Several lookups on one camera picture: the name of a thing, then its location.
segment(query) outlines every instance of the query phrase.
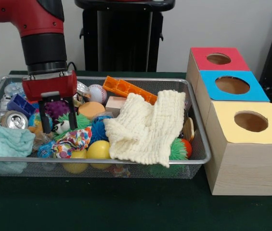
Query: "black cable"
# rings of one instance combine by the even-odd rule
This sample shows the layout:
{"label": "black cable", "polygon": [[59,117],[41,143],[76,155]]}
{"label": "black cable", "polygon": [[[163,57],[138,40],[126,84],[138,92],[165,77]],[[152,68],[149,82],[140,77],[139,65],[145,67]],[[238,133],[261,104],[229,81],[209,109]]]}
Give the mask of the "black cable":
{"label": "black cable", "polygon": [[69,69],[69,66],[70,66],[70,65],[73,65],[74,70],[77,71],[77,67],[76,67],[76,65],[75,65],[74,62],[69,62],[68,65],[67,65],[67,69]]}

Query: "blue spiky ball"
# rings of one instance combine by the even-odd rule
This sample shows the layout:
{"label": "blue spiky ball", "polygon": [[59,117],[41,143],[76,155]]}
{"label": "blue spiky ball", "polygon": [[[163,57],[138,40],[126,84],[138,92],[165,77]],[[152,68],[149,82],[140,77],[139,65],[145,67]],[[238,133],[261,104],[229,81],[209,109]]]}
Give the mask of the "blue spiky ball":
{"label": "blue spiky ball", "polygon": [[106,130],[103,120],[111,118],[111,116],[99,116],[93,120],[91,128],[92,137],[89,146],[95,141],[109,141],[108,137],[106,136]]}

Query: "wire mesh basket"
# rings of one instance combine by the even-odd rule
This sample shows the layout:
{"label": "wire mesh basket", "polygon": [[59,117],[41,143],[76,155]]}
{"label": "wire mesh basket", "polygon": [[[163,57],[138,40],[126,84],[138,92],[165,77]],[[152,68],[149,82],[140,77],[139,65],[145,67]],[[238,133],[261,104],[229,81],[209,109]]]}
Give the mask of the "wire mesh basket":
{"label": "wire mesh basket", "polygon": [[[145,166],[130,161],[101,159],[53,159],[37,158],[36,153],[29,157],[0,157],[0,176],[19,177],[126,177],[126,178],[181,178],[192,179],[202,164],[211,158],[205,129],[191,84],[183,79],[121,78],[148,92],[156,94],[161,90],[176,90],[186,93],[185,119],[194,121],[195,136],[192,141],[193,154],[189,160],[173,161],[170,168],[161,165]],[[22,76],[9,75],[0,79],[0,100],[4,88],[11,82],[21,82]],[[85,85],[102,85],[104,77],[78,77]],[[80,174],[72,174],[85,169]]]}

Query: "red box top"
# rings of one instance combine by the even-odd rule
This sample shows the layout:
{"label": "red box top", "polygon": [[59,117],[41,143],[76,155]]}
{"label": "red box top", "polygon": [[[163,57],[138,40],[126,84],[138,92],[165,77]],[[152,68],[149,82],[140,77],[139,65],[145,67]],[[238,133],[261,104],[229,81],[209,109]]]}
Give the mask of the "red box top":
{"label": "red box top", "polygon": [[250,71],[237,48],[192,47],[200,71]]}

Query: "white wall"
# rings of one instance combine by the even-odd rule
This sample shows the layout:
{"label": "white wall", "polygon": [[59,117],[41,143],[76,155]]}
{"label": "white wall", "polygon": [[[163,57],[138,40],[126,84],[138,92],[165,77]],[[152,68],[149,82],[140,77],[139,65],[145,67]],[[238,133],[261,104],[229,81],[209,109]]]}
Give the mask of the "white wall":
{"label": "white wall", "polygon": [[[84,69],[82,10],[63,0],[69,61]],[[191,46],[237,47],[259,77],[272,41],[272,0],[176,0],[164,13],[157,71],[185,72]],[[16,28],[0,24],[0,76],[26,70]]]}
{"label": "white wall", "polygon": [[164,13],[158,71],[185,72],[193,47],[237,47],[259,78],[272,42],[272,0],[177,0]]}

